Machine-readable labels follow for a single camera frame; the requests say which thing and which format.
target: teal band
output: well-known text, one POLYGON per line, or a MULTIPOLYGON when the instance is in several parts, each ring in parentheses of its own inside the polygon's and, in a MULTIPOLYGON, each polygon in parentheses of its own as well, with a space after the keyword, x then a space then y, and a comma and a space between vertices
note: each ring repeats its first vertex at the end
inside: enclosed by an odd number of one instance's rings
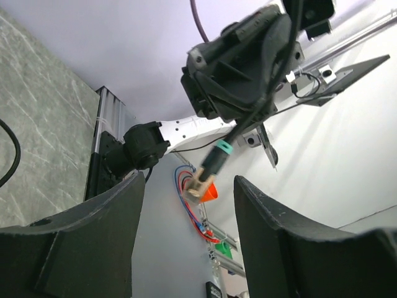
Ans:
POLYGON ((224 152, 227 154, 231 155, 233 152, 233 146, 230 145, 229 143, 226 143, 224 140, 219 140, 217 145, 218 148, 221 148, 224 152))

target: metal pole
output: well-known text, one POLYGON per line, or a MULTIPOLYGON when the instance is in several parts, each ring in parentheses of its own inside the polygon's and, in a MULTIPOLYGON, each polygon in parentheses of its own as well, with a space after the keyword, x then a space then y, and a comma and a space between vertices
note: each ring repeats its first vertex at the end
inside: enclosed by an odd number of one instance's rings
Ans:
POLYGON ((230 236, 225 231, 221 230, 220 228, 218 228, 216 225, 214 225, 213 223, 211 223, 208 220, 207 220, 207 225, 210 228, 210 230, 213 231, 214 235, 218 239, 223 240, 224 242, 229 244, 229 246, 232 247, 234 250, 237 250, 236 241, 234 240, 234 238, 232 236, 230 236))
POLYGON ((358 46, 364 41, 376 36, 380 32, 390 28, 392 25, 397 23, 397 9, 393 9, 387 15, 376 20, 374 23, 369 25, 367 28, 361 30, 360 32, 352 35, 351 37, 339 42, 337 45, 325 50, 320 55, 308 60, 306 63, 301 65, 299 69, 294 70, 296 76, 298 76, 302 71, 310 72, 315 68, 329 63, 330 60, 335 57, 347 52, 351 48, 358 46))
POLYGON ((215 255, 216 255, 216 259, 219 261, 220 266, 222 268, 225 268, 228 271, 231 271, 237 275, 240 275, 243 278, 246 277, 244 268, 239 263, 237 263, 236 261, 233 261, 232 259, 228 258, 227 256, 222 255, 218 251, 215 251, 215 255))

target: green object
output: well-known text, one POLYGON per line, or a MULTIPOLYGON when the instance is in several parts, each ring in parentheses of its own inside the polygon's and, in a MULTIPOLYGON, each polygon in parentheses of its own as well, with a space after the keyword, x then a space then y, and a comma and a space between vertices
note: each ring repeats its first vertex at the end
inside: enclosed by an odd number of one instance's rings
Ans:
POLYGON ((217 251, 219 251, 222 255, 225 255, 228 258, 233 259, 233 257, 231 256, 231 249, 230 249, 229 244, 227 244, 225 242, 215 244, 215 249, 217 251))
POLYGON ((224 152, 227 154, 231 155, 233 152, 233 146, 230 145, 229 143, 226 143, 224 140, 219 140, 217 145, 218 148, 221 148, 224 152))

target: orange cup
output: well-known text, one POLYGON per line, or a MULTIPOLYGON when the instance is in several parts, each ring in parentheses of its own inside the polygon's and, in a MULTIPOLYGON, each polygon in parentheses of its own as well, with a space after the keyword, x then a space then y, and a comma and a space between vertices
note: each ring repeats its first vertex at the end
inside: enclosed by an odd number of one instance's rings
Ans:
POLYGON ((206 193, 202 198, 202 202, 212 201, 218 198, 218 191, 215 187, 215 184, 211 184, 210 187, 207 189, 206 193))

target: blue cable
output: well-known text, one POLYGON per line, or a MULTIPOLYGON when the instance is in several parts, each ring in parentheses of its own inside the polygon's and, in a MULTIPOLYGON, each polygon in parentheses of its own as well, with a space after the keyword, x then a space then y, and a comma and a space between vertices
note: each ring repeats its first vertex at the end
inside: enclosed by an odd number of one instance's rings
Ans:
POLYGON ((204 231, 204 227, 202 225, 201 222, 199 222, 198 220, 196 220, 196 218, 194 217, 194 215, 190 212, 189 208, 187 208, 186 204, 185 204, 185 200, 184 198, 181 196, 180 192, 179 192, 179 188, 178 188, 178 177, 177 177, 177 173, 181 168, 190 168, 192 169, 193 172, 195 172, 195 168, 192 165, 183 165, 183 166, 178 166, 175 169, 174 172, 174 182, 175 182, 175 188, 176 188, 176 192, 178 193, 179 199, 181 200, 182 205, 184 206, 186 212, 188 213, 189 217, 194 221, 194 223, 196 224, 196 226, 200 229, 200 231, 204 231))

